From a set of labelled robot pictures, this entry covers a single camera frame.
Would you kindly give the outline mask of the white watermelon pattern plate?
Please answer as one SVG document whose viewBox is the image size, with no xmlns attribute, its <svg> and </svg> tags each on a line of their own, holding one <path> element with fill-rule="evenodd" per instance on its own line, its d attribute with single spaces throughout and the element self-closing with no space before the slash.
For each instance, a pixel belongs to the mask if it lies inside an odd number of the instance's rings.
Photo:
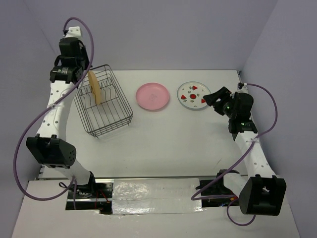
<svg viewBox="0 0 317 238">
<path fill-rule="evenodd" d="M 207 106 L 205 95 L 211 92 L 207 86 L 200 82 L 189 81 L 179 86 L 177 98 L 182 106 L 190 110 L 202 110 Z"/>
</svg>

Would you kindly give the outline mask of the yellow plate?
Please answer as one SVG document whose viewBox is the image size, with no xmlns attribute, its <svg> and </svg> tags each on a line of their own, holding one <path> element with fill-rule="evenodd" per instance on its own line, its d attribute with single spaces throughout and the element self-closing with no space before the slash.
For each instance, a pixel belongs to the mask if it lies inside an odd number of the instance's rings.
<svg viewBox="0 0 317 238">
<path fill-rule="evenodd" d="M 96 105 L 99 105 L 102 102 L 101 89 L 96 75 L 92 71 L 88 72 L 88 80 L 91 87 L 91 92 L 95 97 L 95 103 Z"/>
</svg>

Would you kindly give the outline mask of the pink plate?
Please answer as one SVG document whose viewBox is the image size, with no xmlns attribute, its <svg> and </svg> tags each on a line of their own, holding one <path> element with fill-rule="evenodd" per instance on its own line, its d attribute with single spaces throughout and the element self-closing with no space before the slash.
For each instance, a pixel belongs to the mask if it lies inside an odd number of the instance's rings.
<svg viewBox="0 0 317 238">
<path fill-rule="evenodd" d="M 163 109 L 169 102 L 169 91 L 159 83 L 146 83 L 135 94 L 137 104 L 148 111 Z"/>
</svg>

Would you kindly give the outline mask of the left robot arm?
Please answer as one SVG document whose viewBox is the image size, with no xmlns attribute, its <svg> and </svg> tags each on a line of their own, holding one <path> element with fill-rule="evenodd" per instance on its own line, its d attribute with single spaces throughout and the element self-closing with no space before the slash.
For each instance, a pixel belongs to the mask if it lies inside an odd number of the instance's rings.
<svg viewBox="0 0 317 238">
<path fill-rule="evenodd" d="M 68 179 L 76 178 L 80 193 L 89 198 L 97 193 L 93 175 L 77 161 L 75 146 L 66 141 L 71 104 L 89 60 L 84 44 L 76 37 L 62 38 L 59 48 L 60 55 L 50 71 L 49 111 L 36 136 L 27 138 L 26 146 L 39 164 Z"/>
</svg>

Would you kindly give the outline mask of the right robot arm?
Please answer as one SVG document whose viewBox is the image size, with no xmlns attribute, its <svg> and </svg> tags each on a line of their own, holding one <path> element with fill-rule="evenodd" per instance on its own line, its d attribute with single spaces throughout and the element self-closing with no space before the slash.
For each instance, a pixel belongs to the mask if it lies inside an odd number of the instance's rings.
<svg viewBox="0 0 317 238">
<path fill-rule="evenodd" d="M 233 169 L 224 171 L 215 182 L 216 190 L 226 194 L 230 190 L 238 197 L 243 214 L 278 216 L 282 207 L 286 182 L 278 178 L 264 155 L 260 144 L 263 133 L 251 119 L 253 97 L 245 84 L 239 85 L 239 91 L 230 92 L 222 87 L 215 93 L 203 97 L 208 106 L 220 115 L 229 118 L 228 130 L 238 145 L 247 169 L 247 179 L 243 179 Z"/>
</svg>

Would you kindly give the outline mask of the silver foil tape sheet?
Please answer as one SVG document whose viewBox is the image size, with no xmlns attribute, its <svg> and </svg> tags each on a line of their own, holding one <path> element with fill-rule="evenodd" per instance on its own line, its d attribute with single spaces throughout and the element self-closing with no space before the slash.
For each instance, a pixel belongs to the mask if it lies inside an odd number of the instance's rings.
<svg viewBox="0 0 317 238">
<path fill-rule="evenodd" d="M 191 196 L 197 178 L 117 179 L 112 188 L 115 215 L 183 214 L 201 212 L 201 201 Z"/>
</svg>

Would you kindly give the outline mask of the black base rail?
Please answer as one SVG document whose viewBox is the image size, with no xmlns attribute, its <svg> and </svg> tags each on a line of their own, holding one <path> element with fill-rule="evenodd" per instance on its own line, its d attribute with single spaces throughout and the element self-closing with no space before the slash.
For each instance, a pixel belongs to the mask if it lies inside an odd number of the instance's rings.
<svg viewBox="0 0 317 238">
<path fill-rule="evenodd" d="M 93 193 L 69 191 L 66 210 L 96 210 L 106 215 L 185 214 L 207 207 L 222 207 L 235 199 L 222 181 L 202 192 L 204 200 L 192 195 L 209 180 L 198 178 L 149 178 L 101 180 Z"/>
</svg>

